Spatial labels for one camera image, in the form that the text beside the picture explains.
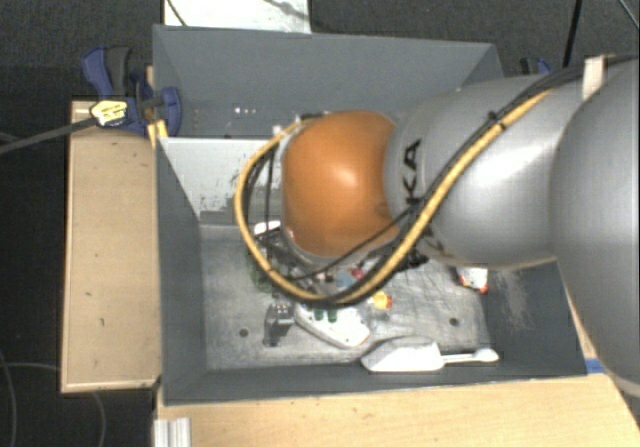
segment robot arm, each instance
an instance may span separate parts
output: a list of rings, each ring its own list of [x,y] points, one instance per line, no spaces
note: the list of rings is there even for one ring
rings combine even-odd
[[[281,274],[249,238],[241,178],[245,241],[277,287],[323,306],[370,296],[410,249],[488,269],[557,260],[602,363],[640,395],[638,60],[586,68],[596,71],[458,89],[419,105],[392,131],[375,115],[354,121],[363,112],[293,125],[282,155],[280,237],[303,269]],[[253,158],[246,177],[279,141]],[[300,216],[309,213],[318,221]],[[335,239],[348,255],[338,262]],[[328,294],[315,285],[372,250],[367,276],[348,289]]]

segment black carpet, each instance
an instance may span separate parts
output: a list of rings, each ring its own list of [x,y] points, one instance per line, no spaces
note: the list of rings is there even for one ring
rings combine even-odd
[[[638,0],[626,0],[638,15]],[[495,43],[505,71],[523,56],[559,68],[573,0],[309,0],[318,32]],[[74,95],[92,92],[80,56],[99,45],[151,61],[162,0],[0,0],[0,132],[27,136],[68,121]],[[614,0],[585,0],[575,58],[638,52],[638,32]],[[66,142],[0,157],[0,349],[8,362],[57,364],[60,352]],[[19,446],[95,445],[89,397],[61,398],[55,374],[13,369]],[[102,394],[105,445],[149,443],[149,392]],[[8,444],[7,385],[0,379],[0,444]]]

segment wooden table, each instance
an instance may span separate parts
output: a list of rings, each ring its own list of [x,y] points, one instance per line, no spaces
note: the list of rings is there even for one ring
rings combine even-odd
[[[73,104],[72,120],[88,115]],[[121,131],[70,141],[62,392],[152,387],[161,373],[153,151]],[[588,356],[593,348],[580,332]],[[204,446],[640,446],[611,380],[587,377],[164,407]]]

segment yellow cable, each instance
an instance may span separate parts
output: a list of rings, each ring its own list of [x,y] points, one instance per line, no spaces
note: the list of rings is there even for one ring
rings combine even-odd
[[[256,260],[260,268],[267,274],[267,276],[294,296],[298,296],[304,300],[318,300],[319,298],[323,298],[323,296],[319,296],[318,294],[306,291],[301,287],[298,287],[297,285],[291,283],[290,280],[282,276],[271,266],[269,260],[262,254],[260,248],[254,241],[253,236],[251,235],[251,231],[249,230],[249,226],[244,219],[244,211],[242,209],[242,195],[251,169],[267,152],[269,152],[269,150],[278,146],[280,141],[285,136],[288,136],[296,129],[302,127],[308,121],[300,121],[290,124],[286,128],[282,129],[273,138],[271,138],[264,146],[262,146],[255,154],[251,156],[251,158],[247,161],[247,164],[245,164],[244,168],[240,172],[240,175],[238,176],[236,192],[233,196],[233,210],[235,212],[236,222],[238,223],[238,227],[240,228],[240,235],[242,236],[242,239],[247,245],[247,248],[249,248],[249,252],[251,252],[253,258]]]
[[[490,127],[473,145],[471,145],[469,149],[462,155],[462,157],[447,172],[441,184],[438,186],[438,188],[435,190],[431,198],[427,201],[426,205],[420,212],[417,220],[411,226],[402,242],[385,261],[384,265],[376,272],[375,275],[367,280],[364,285],[362,285],[362,287],[340,298],[336,301],[336,304],[348,305],[350,303],[353,303],[358,299],[364,297],[366,294],[370,293],[382,282],[384,282],[389,274],[398,266],[398,264],[400,264],[400,262],[402,262],[413,245],[418,241],[418,238],[422,235],[422,232],[435,215],[438,207],[444,201],[447,194],[449,193],[455,182],[458,180],[460,175],[462,175],[462,173],[466,170],[466,168],[504,131],[504,128],[511,126],[518,119],[524,116],[531,108],[542,101],[542,99],[544,99],[550,93],[550,91],[551,90],[546,90],[542,93],[539,93],[538,95],[535,95],[522,104],[516,106],[513,110],[511,110],[504,116],[500,123],[497,123]],[[285,136],[302,126],[303,123],[304,122],[295,122],[289,125],[286,129],[282,130],[270,141],[268,141],[266,145],[264,145],[249,159],[244,169],[242,170],[240,177],[238,178],[238,185],[236,187],[236,193],[234,196],[234,211],[236,214],[236,221],[238,222],[238,226],[240,227],[242,238],[247,244],[249,251],[256,259],[258,265],[265,271],[267,276],[282,289],[289,292],[291,295],[298,297],[302,301],[318,302],[330,296],[315,294],[313,292],[302,289],[301,287],[293,284],[285,276],[278,273],[278,271],[276,271],[271,266],[267,258],[262,254],[260,248],[257,246],[253,237],[251,236],[249,227],[244,220],[244,212],[242,210],[242,194],[247,181],[247,177],[253,166],[255,166],[255,164],[260,160],[261,157],[264,156],[264,154],[266,154],[273,147],[277,146]]]

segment gray box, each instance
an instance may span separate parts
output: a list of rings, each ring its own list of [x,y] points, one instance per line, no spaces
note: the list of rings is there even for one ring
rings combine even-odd
[[[373,57],[379,53],[383,56]],[[397,117],[436,93],[498,78],[492,46],[157,27],[154,67],[156,87],[177,86],[185,107],[181,136],[161,140],[157,150],[166,404],[585,373],[555,265],[491,274],[491,291],[483,297],[452,285],[437,265],[424,270],[435,283],[414,325],[428,331],[418,333],[438,337],[443,351],[489,344],[501,355],[496,364],[372,375],[357,356],[323,351],[295,327],[286,337],[286,356],[278,359],[278,352],[269,351],[280,348],[258,347],[270,297],[251,282],[251,262],[229,203],[243,162],[273,124],[289,123],[295,114],[355,106]],[[386,89],[389,82],[395,85]],[[256,212],[261,202],[257,190]],[[401,298],[409,287],[400,280],[389,285]],[[438,292],[447,299],[436,299]],[[301,356],[301,346],[312,354]]]

